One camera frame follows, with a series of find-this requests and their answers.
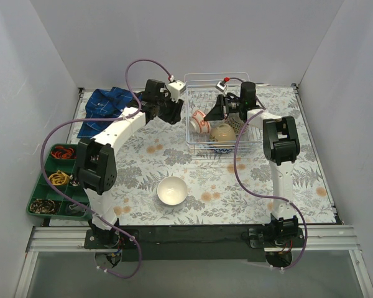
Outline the plain white bowl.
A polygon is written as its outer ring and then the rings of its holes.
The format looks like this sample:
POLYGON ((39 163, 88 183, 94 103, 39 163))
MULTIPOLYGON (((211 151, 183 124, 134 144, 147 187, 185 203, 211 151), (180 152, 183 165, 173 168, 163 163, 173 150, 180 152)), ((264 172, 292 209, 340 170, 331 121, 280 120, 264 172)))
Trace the plain white bowl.
POLYGON ((183 179, 169 176, 159 182, 157 195, 159 200, 166 205, 179 205, 187 198, 188 187, 183 179))
POLYGON ((209 141, 213 145, 231 146, 237 137, 234 129, 225 123, 219 124, 211 130, 209 141))

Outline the red floral pattern bowl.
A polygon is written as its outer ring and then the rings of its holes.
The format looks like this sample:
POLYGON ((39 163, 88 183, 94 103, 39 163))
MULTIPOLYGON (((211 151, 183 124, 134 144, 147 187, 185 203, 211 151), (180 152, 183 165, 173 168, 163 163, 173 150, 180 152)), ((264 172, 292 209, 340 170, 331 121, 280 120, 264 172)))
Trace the red floral pattern bowl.
POLYGON ((189 128, 193 133, 210 133, 211 124, 205 121, 206 114, 201 110, 196 110, 190 117, 189 128))

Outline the brown lattice pattern bowl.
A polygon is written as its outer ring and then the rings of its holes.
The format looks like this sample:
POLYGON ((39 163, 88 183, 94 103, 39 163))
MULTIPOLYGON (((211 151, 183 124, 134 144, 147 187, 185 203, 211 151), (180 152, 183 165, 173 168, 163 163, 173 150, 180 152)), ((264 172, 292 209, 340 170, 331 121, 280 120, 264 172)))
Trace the brown lattice pattern bowl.
POLYGON ((228 118, 224 121, 225 124, 228 124, 230 127, 233 128, 234 133, 238 137, 239 135, 244 135, 248 127, 243 128, 244 122, 240 119, 238 113, 233 113, 228 116, 228 118))

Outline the blue zigzag pattern bowl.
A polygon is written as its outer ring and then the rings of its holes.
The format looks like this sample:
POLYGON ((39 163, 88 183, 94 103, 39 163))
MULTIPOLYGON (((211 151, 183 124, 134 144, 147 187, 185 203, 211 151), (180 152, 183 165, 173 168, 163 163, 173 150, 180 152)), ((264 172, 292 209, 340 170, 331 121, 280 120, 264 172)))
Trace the blue zigzag pattern bowl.
POLYGON ((213 147, 213 151, 217 154, 228 154, 233 151, 233 148, 229 147, 213 147))

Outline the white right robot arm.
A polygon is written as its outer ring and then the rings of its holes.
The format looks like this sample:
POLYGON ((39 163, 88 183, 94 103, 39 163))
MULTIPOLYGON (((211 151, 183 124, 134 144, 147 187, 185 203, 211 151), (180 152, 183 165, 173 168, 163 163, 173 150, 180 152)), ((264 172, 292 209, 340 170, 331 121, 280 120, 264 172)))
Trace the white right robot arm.
POLYGON ((269 162, 274 191, 272 196, 255 196, 273 200, 272 219, 292 220, 299 213, 293 204, 292 173, 300 154, 295 119, 292 116, 281 117, 268 112, 258 100, 256 84, 251 81, 236 78, 241 83, 239 95, 229 93, 227 82, 233 79, 224 78, 216 85, 220 94, 205 121, 224 120, 231 114, 237 114, 244 124, 243 130, 250 125, 262 131, 263 151, 269 162))

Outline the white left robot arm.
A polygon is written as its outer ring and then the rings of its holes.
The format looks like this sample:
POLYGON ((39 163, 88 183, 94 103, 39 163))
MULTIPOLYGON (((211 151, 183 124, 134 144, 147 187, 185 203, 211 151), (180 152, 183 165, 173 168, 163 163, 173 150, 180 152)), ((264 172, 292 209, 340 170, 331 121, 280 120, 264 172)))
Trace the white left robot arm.
POLYGON ((119 232, 113 229, 117 215, 111 194, 117 180, 116 154, 150 120, 158 117, 171 125, 179 122, 185 89, 185 83, 180 80, 166 84, 149 79, 139 102, 132 99, 102 132, 78 142, 75 176, 88 197, 93 211, 92 224, 101 230, 98 240, 104 247, 114 248, 120 240, 119 232))

